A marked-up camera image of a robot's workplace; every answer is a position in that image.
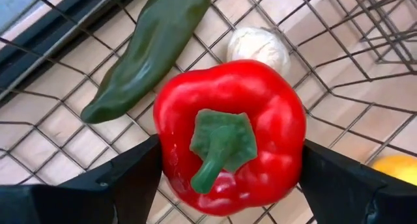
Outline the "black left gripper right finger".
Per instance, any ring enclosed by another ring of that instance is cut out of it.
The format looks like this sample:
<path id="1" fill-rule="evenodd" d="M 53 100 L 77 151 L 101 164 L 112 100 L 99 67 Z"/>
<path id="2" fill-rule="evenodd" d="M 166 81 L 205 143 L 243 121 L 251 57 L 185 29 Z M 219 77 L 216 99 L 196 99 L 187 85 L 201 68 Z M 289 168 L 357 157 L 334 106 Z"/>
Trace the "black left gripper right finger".
<path id="1" fill-rule="evenodd" d="M 312 141 L 300 187 L 318 223 L 416 224 L 416 186 Z"/>

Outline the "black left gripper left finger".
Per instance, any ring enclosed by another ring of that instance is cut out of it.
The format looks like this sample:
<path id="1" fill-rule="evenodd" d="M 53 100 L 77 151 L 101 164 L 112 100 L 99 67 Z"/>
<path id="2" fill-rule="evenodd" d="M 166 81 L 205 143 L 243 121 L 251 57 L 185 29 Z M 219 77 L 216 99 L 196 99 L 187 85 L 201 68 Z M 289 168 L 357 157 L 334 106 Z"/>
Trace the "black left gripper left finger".
<path id="1" fill-rule="evenodd" d="M 1 186 L 1 224 L 145 223 L 162 174 L 157 135 L 58 186 Z"/>

